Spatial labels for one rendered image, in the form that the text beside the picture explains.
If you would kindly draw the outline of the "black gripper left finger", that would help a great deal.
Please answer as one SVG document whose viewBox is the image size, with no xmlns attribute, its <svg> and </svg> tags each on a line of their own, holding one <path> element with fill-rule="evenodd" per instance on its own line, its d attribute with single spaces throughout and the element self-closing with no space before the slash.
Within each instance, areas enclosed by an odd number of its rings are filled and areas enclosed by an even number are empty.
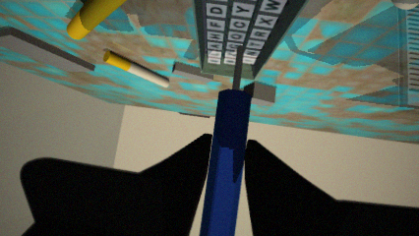
<svg viewBox="0 0 419 236">
<path fill-rule="evenodd" d="M 33 220 L 42 215 L 139 236 L 190 236 L 208 175 L 212 134 L 140 172 L 57 158 L 21 169 Z"/>
</svg>

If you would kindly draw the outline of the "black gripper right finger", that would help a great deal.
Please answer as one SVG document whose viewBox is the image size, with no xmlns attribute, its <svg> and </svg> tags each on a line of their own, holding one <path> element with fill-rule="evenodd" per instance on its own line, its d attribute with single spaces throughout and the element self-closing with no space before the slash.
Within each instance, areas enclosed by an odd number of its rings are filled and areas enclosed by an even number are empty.
<svg viewBox="0 0 419 236">
<path fill-rule="evenodd" d="M 419 236 L 419 207 L 337 200 L 255 140 L 245 182 L 253 236 Z"/>
</svg>

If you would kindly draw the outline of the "grey keyboard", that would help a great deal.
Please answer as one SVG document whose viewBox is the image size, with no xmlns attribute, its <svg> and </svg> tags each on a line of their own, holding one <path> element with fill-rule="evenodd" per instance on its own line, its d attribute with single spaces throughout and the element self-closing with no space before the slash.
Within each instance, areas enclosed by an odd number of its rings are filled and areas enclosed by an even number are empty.
<svg viewBox="0 0 419 236">
<path fill-rule="evenodd" d="M 191 0 L 201 73 L 255 81 L 311 0 Z"/>
</svg>

